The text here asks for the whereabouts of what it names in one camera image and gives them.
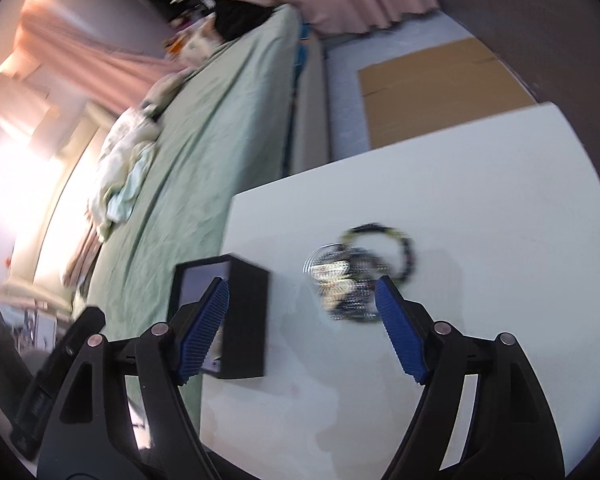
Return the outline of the black clothing pile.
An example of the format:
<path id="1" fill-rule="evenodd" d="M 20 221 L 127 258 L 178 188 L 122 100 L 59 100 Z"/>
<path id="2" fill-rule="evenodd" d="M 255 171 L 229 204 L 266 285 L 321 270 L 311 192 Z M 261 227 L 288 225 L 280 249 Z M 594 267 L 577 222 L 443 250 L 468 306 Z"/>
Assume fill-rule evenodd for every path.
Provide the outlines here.
<path id="1" fill-rule="evenodd" d="M 214 29 L 225 41 L 232 41 L 265 23 L 273 14 L 272 6 L 242 0 L 214 0 Z"/>

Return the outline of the flattened cardboard sheet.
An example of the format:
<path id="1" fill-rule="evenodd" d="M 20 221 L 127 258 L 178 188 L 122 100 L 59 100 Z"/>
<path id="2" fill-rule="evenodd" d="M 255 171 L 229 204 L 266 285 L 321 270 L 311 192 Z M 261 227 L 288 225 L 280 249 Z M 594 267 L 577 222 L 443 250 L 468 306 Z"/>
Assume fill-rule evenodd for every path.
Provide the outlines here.
<path id="1" fill-rule="evenodd" d="M 358 80 L 373 150 L 535 103 L 476 38 L 367 66 Z"/>

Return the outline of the black jewelry box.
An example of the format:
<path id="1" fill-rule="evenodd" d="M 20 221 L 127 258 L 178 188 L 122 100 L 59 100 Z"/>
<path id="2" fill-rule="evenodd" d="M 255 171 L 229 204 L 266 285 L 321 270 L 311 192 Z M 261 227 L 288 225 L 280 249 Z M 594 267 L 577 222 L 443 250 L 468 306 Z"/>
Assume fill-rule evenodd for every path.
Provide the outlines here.
<path id="1" fill-rule="evenodd" d="M 174 270 L 168 315 L 173 316 L 184 304 L 199 301 L 214 278 L 227 282 L 230 302 L 201 371 L 220 379 L 260 378 L 265 373 L 267 270 L 234 255 L 179 263 Z"/>

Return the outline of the beige bed frame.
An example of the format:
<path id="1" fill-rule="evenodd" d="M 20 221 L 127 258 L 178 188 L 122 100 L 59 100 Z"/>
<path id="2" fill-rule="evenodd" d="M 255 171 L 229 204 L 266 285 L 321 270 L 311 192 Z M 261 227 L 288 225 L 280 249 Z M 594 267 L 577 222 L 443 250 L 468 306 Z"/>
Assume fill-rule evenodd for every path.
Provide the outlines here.
<path id="1" fill-rule="evenodd" d="M 328 164 L 332 151 L 324 50 L 314 32 L 301 41 L 299 53 L 300 70 L 284 159 L 285 177 Z"/>

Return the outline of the pink window curtain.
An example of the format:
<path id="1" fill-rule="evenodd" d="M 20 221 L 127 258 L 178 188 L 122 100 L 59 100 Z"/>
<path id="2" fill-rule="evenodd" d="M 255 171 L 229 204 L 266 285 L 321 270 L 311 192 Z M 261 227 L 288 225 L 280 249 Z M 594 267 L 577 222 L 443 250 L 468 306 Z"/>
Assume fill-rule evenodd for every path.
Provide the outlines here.
<path id="1" fill-rule="evenodd" d="M 185 66 L 105 44 L 39 3 L 25 6 L 15 45 L 93 101 L 118 114 Z"/>

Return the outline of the cream crumpled blanket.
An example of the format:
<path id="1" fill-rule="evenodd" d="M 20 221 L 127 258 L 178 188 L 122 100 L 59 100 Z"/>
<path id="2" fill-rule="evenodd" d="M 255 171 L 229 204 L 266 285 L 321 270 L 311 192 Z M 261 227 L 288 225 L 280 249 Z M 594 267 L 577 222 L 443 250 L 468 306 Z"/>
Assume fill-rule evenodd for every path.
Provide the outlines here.
<path id="1" fill-rule="evenodd" d="M 142 110 L 128 108 L 111 126 L 100 149 L 87 211 L 101 242 L 129 221 L 157 155 L 161 128 Z"/>

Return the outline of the green bed sheet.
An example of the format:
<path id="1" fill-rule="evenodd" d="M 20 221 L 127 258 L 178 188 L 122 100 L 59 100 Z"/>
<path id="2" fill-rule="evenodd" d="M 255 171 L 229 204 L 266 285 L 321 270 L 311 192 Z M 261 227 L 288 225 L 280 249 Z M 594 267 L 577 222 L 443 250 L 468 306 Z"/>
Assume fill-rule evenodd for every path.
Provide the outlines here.
<path id="1" fill-rule="evenodd" d="M 102 246 L 88 290 L 108 339 L 165 320 L 176 266 L 219 255 L 233 196 L 282 176 L 301 29 L 293 6 L 275 9 L 198 70 L 162 114 L 156 158 L 131 217 Z"/>

